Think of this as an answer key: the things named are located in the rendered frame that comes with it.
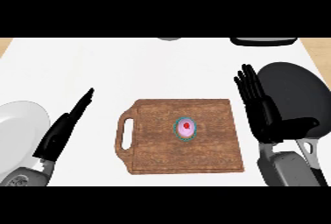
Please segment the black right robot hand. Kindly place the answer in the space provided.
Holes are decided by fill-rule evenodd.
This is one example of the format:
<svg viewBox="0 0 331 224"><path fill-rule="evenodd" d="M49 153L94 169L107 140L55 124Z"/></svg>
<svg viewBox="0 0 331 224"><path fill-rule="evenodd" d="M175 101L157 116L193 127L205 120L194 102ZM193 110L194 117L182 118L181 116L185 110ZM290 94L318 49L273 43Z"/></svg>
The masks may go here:
<svg viewBox="0 0 331 224"><path fill-rule="evenodd" d="M284 140L302 139L308 131L320 125L314 117L284 119L273 97L265 88L252 65L234 77L253 136L262 144L279 144Z"/></svg>

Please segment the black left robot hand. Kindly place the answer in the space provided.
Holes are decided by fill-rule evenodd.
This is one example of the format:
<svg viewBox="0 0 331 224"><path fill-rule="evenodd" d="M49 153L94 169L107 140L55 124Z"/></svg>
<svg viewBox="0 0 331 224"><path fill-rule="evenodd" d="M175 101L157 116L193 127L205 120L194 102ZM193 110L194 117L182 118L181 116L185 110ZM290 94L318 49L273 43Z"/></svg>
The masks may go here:
<svg viewBox="0 0 331 224"><path fill-rule="evenodd" d="M76 107L70 113L66 113L54 123L42 142L36 148L33 156L52 162L58 161L58 157L66 149L69 139L78 125L79 119L83 116L86 108L92 103L95 89L92 88L80 98Z"/></svg>

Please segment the dark grey frying pan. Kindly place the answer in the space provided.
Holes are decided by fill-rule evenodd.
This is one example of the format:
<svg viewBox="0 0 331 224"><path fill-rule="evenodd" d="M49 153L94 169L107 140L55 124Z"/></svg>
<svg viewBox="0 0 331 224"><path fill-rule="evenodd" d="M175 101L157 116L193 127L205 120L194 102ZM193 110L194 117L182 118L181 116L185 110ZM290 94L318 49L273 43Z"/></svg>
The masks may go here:
<svg viewBox="0 0 331 224"><path fill-rule="evenodd" d="M289 62L271 63L262 68L258 76L264 90L274 98L281 117L286 120L314 117L320 121L320 125L308 131L302 139L290 140L296 140L320 186L327 186L318 163L317 143L331 132L331 91L317 75Z"/></svg>

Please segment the pink frosted cupcake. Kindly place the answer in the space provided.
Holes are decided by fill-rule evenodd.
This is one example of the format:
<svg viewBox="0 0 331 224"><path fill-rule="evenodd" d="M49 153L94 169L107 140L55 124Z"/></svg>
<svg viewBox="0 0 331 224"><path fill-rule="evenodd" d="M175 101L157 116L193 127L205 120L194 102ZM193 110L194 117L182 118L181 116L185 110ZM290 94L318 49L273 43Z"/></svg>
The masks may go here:
<svg viewBox="0 0 331 224"><path fill-rule="evenodd" d="M197 137L197 123L190 117L177 120L174 133L184 142L190 142Z"/></svg>

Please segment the brown wooden cutting board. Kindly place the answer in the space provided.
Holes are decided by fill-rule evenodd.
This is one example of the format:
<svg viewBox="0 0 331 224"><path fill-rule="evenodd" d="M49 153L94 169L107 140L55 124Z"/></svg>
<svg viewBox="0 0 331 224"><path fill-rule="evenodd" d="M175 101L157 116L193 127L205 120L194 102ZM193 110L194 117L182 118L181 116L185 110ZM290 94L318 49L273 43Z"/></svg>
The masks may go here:
<svg viewBox="0 0 331 224"><path fill-rule="evenodd" d="M119 119L116 152L132 174L243 172L231 101L135 101Z"/></svg>

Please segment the black appliance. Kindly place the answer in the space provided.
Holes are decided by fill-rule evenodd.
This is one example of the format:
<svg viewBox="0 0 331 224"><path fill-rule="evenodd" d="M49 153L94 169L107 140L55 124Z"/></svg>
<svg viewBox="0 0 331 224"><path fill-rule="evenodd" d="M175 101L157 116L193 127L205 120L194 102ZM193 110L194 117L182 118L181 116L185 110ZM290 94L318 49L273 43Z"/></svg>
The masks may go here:
<svg viewBox="0 0 331 224"><path fill-rule="evenodd" d="M239 46L289 46L298 38L231 38Z"/></svg>

